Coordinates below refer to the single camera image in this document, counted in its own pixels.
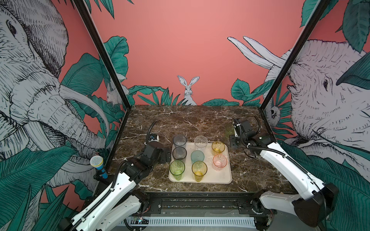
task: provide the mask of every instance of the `clear glass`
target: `clear glass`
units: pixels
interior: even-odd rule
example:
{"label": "clear glass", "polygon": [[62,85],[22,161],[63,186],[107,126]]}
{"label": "clear glass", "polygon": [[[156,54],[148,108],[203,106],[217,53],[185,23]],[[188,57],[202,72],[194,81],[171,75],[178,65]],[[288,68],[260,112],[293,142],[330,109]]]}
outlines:
{"label": "clear glass", "polygon": [[183,160],[186,157],[186,149],[183,147],[176,147],[172,151],[172,156],[175,160]]}
{"label": "clear glass", "polygon": [[196,181],[201,181],[204,175],[207,173],[207,165],[203,161],[196,161],[191,166],[191,170],[194,173],[194,178]]}
{"label": "clear glass", "polygon": [[174,140],[173,140],[175,147],[185,146],[187,141],[188,140],[187,140],[186,136],[181,135],[181,134],[176,135],[174,137]]}
{"label": "clear glass", "polygon": [[203,161],[204,153],[200,150],[195,150],[191,153],[191,163],[194,164],[196,161]]}
{"label": "clear glass", "polygon": [[212,143],[212,151],[213,151],[212,154],[214,156],[221,154],[224,150],[225,150],[225,145],[221,141],[218,140]]}
{"label": "clear glass", "polygon": [[213,157],[213,169],[221,171],[228,164],[228,160],[222,154]]}
{"label": "clear glass", "polygon": [[185,171],[185,164],[181,160],[175,160],[169,165],[169,171],[176,180],[181,180],[182,174]]}
{"label": "clear glass", "polygon": [[195,144],[195,150],[204,151],[207,147],[208,139],[205,136],[197,136],[194,139],[194,144]]}

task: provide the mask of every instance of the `elephant ear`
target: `elephant ear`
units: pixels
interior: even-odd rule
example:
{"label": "elephant ear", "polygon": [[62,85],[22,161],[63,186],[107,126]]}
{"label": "elephant ear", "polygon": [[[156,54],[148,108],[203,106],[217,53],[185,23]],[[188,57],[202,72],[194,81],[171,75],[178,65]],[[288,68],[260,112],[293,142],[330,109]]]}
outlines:
{"label": "elephant ear", "polygon": [[68,34],[51,0],[0,0],[0,5],[20,22],[45,67],[58,77],[64,65]]}

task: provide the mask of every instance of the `brown marble surface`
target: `brown marble surface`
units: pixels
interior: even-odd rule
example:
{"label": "brown marble surface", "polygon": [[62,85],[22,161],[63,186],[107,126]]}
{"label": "brown marble surface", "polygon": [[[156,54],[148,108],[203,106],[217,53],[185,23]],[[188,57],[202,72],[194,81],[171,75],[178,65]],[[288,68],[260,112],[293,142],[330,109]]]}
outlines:
{"label": "brown marble surface", "polygon": [[[113,174],[125,157],[137,154],[144,145],[146,132],[154,120],[159,120],[152,132],[160,136],[160,142],[171,147],[177,134],[184,134],[189,142],[203,135],[209,141],[221,140],[229,148],[232,173],[230,184],[179,183],[168,179],[169,164],[158,164],[148,177],[139,183],[145,191],[203,191],[203,192],[256,192],[268,189],[272,192],[293,192],[289,182],[265,159],[250,158],[243,149],[230,149],[225,137],[225,125],[232,118],[258,116],[262,131],[266,131],[257,107],[242,106],[148,106],[135,105],[129,115],[122,137],[113,156],[109,174]],[[251,125],[257,130],[253,117]]]}

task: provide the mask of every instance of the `tray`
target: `tray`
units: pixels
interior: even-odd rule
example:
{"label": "tray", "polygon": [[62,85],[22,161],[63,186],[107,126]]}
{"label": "tray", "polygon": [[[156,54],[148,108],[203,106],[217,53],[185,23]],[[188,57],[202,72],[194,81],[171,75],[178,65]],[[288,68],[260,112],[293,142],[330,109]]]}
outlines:
{"label": "tray", "polygon": [[[230,169],[230,161],[229,161],[229,151],[228,147],[225,145],[225,150],[222,152],[222,155],[226,157],[228,160],[227,165],[222,169],[221,171],[216,171],[213,169],[213,157],[212,154],[212,143],[208,143],[206,146],[204,153],[204,163],[207,165],[207,173],[203,177],[203,179],[200,182],[195,181],[193,172],[191,170],[191,153],[195,151],[195,144],[193,142],[187,142],[184,146],[186,149],[186,158],[185,161],[185,171],[183,173],[183,176],[181,180],[176,180],[174,176],[171,174],[170,171],[168,171],[168,178],[170,181],[173,182],[189,182],[189,183],[212,183],[212,184],[229,184],[231,183],[232,177],[231,177],[231,169]],[[171,162],[174,161],[174,157],[171,154]]]}

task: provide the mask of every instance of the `blue microphone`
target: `blue microphone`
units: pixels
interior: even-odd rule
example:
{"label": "blue microphone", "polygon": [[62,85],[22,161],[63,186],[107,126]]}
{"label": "blue microphone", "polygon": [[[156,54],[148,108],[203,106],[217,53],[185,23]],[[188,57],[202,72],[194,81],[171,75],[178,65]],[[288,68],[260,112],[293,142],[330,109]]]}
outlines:
{"label": "blue microphone", "polygon": [[104,179],[108,178],[108,174],[104,169],[104,164],[103,164],[103,157],[101,156],[93,156],[90,159],[90,164],[97,170],[100,170],[103,174],[101,175]]}

